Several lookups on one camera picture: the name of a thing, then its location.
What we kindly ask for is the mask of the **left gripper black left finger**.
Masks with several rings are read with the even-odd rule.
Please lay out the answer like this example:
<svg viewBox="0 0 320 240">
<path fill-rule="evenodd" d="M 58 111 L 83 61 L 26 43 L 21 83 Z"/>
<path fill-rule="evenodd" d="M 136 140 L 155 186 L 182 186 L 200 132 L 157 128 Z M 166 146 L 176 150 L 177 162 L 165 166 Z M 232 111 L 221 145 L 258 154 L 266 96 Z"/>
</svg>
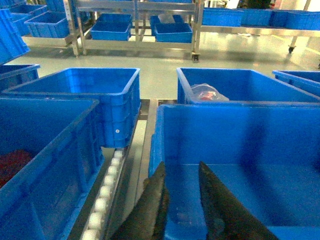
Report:
<svg viewBox="0 0 320 240">
<path fill-rule="evenodd" d="M 170 193 L 166 187 L 166 167 L 160 162 L 154 174 L 112 240 L 163 240 L 167 224 Z"/>
</svg>

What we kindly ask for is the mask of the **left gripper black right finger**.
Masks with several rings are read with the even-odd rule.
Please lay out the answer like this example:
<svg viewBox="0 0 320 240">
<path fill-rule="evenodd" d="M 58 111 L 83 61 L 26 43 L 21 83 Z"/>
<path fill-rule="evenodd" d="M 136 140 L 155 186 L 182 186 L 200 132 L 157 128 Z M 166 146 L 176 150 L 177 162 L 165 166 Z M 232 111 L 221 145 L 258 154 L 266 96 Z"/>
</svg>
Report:
<svg viewBox="0 0 320 240">
<path fill-rule="evenodd" d="M 277 240 L 203 161 L 199 163 L 200 201 L 207 240 Z"/>
</svg>

